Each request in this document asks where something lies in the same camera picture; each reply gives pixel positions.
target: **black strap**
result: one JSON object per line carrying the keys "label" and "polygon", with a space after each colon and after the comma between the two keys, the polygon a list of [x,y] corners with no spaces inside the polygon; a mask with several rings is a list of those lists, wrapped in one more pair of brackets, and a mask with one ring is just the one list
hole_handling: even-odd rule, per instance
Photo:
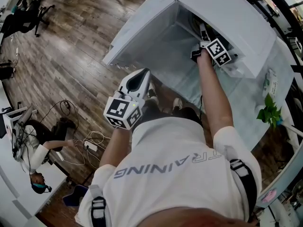
{"label": "black strap", "polygon": [[[230,163],[231,170],[239,176],[243,184],[249,204],[249,215],[251,215],[257,202],[257,185],[255,178],[250,168],[246,166],[241,160],[234,159],[231,160]],[[240,172],[242,167],[247,170],[248,174],[244,176],[242,175],[242,172]]]}
{"label": "black strap", "polygon": [[106,227],[105,206],[106,201],[101,196],[94,198],[91,202],[90,215],[93,227]]}

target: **white cabinet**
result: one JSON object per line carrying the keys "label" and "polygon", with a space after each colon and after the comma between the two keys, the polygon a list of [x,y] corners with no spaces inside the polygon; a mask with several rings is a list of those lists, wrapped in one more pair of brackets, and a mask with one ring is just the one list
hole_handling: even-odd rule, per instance
{"label": "white cabinet", "polygon": [[246,0],[161,0],[145,12],[115,38],[105,64],[161,69],[175,81],[193,74],[195,63],[189,53],[199,36],[191,28],[192,13],[229,42],[230,53],[237,54],[225,66],[230,76],[256,78],[276,40],[274,30]]}

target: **extension cord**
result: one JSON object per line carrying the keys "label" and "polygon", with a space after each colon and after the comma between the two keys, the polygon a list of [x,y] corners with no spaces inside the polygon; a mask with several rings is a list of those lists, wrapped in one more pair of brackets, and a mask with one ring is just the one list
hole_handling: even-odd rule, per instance
{"label": "extension cord", "polygon": [[93,143],[91,143],[91,142],[89,142],[88,140],[85,140],[84,141],[84,146],[87,148],[90,148],[91,150],[93,150],[93,151],[97,151],[97,149],[98,149],[98,146],[96,146],[95,144],[93,144]]}
{"label": "extension cord", "polygon": [[57,153],[58,157],[61,159],[61,161],[64,161],[62,154],[60,152],[56,152],[56,153]]}

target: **wooden floor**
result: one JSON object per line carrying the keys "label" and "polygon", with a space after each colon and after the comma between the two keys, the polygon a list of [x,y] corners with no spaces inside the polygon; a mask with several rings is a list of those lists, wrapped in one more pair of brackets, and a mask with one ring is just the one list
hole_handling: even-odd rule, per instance
{"label": "wooden floor", "polygon": [[[54,4],[55,8],[45,16],[50,25],[40,25],[40,37],[36,38],[34,31],[17,33],[18,37],[14,35],[12,42],[10,38],[5,39],[1,49],[0,59],[17,63],[14,78],[4,81],[14,107],[17,107],[18,101],[22,102],[22,106],[33,104],[38,110],[36,118],[41,120],[55,103],[67,99],[75,105],[77,112],[76,114],[72,110],[69,118],[76,123],[79,119],[76,139],[83,139],[90,131],[100,131],[105,136],[110,136],[112,128],[105,121],[103,110],[108,97],[113,95],[129,71],[108,67],[102,63],[102,59],[115,35],[144,1],[44,0],[44,6]],[[17,46],[19,60],[15,55]],[[161,87],[158,96],[162,107],[171,105],[176,94],[160,83],[157,85]],[[62,116],[64,114],[57,105],[43,123],[51,128]],[[212,139],[205,115],[202,121],[206,142],[211,146]],[[279,130],[267,132],[254,152],[259,162],[270,169],[277,164],[272,159],[267,161],[268,154],[264,153],[262,147],[281,147],[271,139],[277,132]],[[105,140],[102,146],[106,147],[107,143]],[[83,163],[82,156],[76,149],[64,148],[61,153],[70,162]],[[100,158],[102,151],[98,150],[94,154]],[[62,162],[56,154],[51,154],[52,161],[56,161],[76,184],[85,182],[95,171],[89,164],[86,153],[84,157],[86,165],[75,166]],[[90,157],[90,161],[94,166],[98,165],[94,157]],[[272,170],[267,170],[266,167],[264,169],[262,173],[265,178],[272,175]],[[70,186],[65,183],[38,217],[48,226],[76,226],[73,216],[77,210],[64,207],[62,203],[62,196],[70,192]]]}

